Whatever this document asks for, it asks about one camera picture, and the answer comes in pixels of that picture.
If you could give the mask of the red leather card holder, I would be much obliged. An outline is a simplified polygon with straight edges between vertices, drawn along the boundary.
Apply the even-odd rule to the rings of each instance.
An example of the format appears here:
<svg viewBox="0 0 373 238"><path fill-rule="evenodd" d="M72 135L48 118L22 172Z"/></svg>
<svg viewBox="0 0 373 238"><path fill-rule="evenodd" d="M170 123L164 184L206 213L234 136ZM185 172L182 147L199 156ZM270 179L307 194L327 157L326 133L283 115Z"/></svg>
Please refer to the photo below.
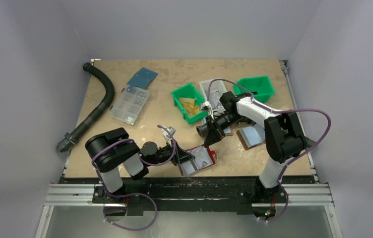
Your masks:
<svg viewBox="0 0 373 238"><path fill-rule="evenodd" d="M216 164L216 151L211 150L209 147L200 145L186 150L195 155L195 159L178 166L182 176L191 176Z"/></svg>

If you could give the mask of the green bin with yellow items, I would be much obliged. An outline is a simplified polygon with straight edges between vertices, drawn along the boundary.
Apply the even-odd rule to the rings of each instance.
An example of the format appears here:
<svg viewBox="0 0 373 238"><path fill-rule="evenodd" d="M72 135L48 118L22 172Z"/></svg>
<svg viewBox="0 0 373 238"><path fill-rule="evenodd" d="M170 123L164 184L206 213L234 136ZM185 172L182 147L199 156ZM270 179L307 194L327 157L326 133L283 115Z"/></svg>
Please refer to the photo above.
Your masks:
<svg viewBox="0 0 373 238"><path fill-rule="evenodd" d="M183 119L188 124L193 124L208 116L208 112L200 109L204 98L191 83L172 91L171 95L174 105L180 110Z"/></svg>

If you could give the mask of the white plastic bin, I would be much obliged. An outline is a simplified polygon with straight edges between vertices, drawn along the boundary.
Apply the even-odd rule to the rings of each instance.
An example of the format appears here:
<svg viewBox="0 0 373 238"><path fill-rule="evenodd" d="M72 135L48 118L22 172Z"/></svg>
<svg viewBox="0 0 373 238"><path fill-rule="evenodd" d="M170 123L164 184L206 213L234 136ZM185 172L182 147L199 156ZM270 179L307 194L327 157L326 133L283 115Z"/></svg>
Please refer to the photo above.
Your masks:
<svg viewBox="0 0 373 238"><path fill-rule="evenodd" d="M210 82L211 80L199 82L201 94L206 101L210 102L213 112L223 113L225 109L220 102L220 97L228 90L223 81L215 81L209 87Z"/></svg>

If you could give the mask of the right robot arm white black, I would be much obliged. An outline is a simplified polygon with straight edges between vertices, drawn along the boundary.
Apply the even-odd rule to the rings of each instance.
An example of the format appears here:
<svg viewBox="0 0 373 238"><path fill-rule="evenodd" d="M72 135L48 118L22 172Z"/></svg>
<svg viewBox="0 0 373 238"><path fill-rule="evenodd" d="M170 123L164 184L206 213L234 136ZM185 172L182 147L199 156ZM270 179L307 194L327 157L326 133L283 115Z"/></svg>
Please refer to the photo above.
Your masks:
<svg viewBox="0 0 373 238"><path fill-rule="evenodd" d="M269 158L254 194L259 201L266 202L273 197L273 188L280 184L287 163L308 147L298 116L295 112L280 112L260 104L249 93L235 96L226 92L220 102L225 111L215 119L207 116L206 123L196 128L197 133L204 137L204 146L209 147L225 137L225 128L241 119L260 125Z"/></svg>

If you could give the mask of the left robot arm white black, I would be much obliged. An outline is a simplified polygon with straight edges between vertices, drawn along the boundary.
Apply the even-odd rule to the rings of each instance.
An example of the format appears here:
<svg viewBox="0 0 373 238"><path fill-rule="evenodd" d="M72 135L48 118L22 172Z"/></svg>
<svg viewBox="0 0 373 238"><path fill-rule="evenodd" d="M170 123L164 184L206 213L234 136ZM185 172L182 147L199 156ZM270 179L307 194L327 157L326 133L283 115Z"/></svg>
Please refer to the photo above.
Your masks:
<svg viewBox="0 0 373 238"><path fill-rule="evenodd" d="M112 203L120 202L124 197L120 165L124 166L132 180L139 180L148 174L149 167L167 163L177 166L195 159L195 155L182 149L173 138L176 132L174 128L157 127L162 130L166 140L163 147L152 141L139 147L122 127L95 135L85 143L91 163L106 187L105 197Z"/></svg>

